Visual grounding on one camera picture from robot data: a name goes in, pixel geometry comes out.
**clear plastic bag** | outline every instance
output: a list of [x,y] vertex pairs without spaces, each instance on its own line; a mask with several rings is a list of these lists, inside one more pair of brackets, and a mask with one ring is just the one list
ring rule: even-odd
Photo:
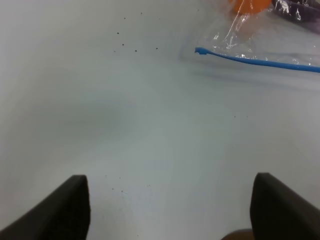
[[196,52],[320,73],[318,0],[216,0]]

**white surface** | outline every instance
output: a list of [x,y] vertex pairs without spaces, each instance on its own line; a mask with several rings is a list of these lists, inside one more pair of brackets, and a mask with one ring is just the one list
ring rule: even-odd
[[0,228],[72,174],[89,240],[218,240],[257,172],[320,207],[318,74],[194,56],[200,2],[64,2],[0,4]]

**orange cap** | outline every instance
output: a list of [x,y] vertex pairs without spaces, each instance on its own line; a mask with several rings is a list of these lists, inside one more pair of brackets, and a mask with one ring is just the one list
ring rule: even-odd
[[271,0],[228,0],[233,3],[233,11],[240,14],[257,14],[269,7]]

